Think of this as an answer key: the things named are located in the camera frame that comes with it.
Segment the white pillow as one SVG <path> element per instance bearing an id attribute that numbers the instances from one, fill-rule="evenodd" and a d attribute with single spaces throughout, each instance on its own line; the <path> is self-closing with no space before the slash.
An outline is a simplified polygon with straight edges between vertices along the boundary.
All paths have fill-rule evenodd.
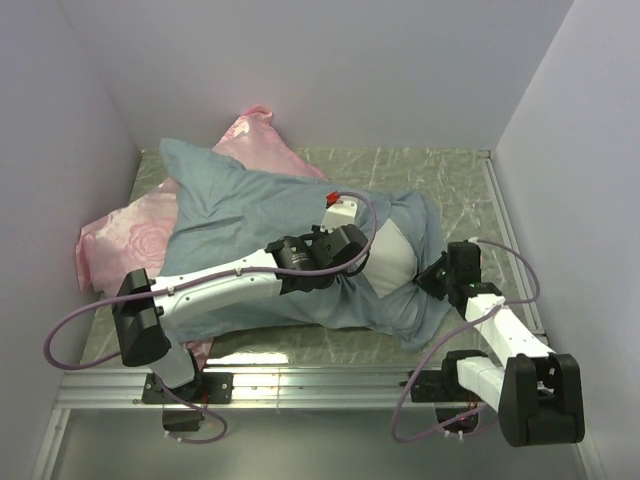
<path id="1" fill-rule="evenodd" d="M 379 299 L 414 290 L 417 273 L 414 250 L 400 227 L 388 218 L 377 230 L 362 274 Z"/>

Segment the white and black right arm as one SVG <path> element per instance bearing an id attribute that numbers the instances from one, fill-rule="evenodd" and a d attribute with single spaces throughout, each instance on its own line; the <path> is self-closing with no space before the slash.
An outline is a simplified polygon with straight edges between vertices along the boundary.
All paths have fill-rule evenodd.
<path id="1" fill-rule="evenodd" d="M 499 288 L 482 279 L 482 240 L 451 242 L 415 282 L 446 300 L 492 352 L 457 350 L 441 363 L 440 385 L 453 401 L 477 398 L 497 414 L 513 447 L 577 444 L 585 436 L 580 366 L 539 340 Z"/>

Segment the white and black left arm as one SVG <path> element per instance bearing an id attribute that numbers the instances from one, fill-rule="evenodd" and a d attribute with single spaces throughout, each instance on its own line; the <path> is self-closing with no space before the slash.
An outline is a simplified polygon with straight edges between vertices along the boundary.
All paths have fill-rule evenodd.
<path id="1" fill-rule="evenodd" d="M 179 402 L 195 399 L 201 377 L 194 355 L 175 338 L 176 329 L 210 311 L 291 292 L 330 286 L 367 257 L 370 240 L 355 225 L 284 236 L 235 262 L 169 277 L 129 272 L 112 308 L 121 361 L 147 367 Z"/>

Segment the blue-grey pillowcase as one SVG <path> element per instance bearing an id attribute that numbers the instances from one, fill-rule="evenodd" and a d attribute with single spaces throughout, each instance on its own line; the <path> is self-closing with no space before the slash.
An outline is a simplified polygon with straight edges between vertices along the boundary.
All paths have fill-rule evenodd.
<path id="1" fill-rule="evenodd" d="M 326 197 L 336 188 L 318 178 L 248 170 L 235 159 L 175 139 L 161 141 L 160 156 L 180 185 L 164 276 L 236 261 L 285 235 L 310 232 L 321 223 Z M 355 219 L 363 233 L 375 237 L 392 218 L 414 250 L 417 273 L 438 259 L 444 239 L 432 202 L 414 191 L 366 196 L 374 208 L 359 205 Z M 185 342 L 255 328 L 319 324 L 330 329 L 364 327 L 391 335 L 415 351 L 433 337 L 449 306 L 413 286 L 407 294 L 379 299 L 361 272 L 339 277 L 327 289 L 207 312 L 179 326 L 175 337 Z"/>

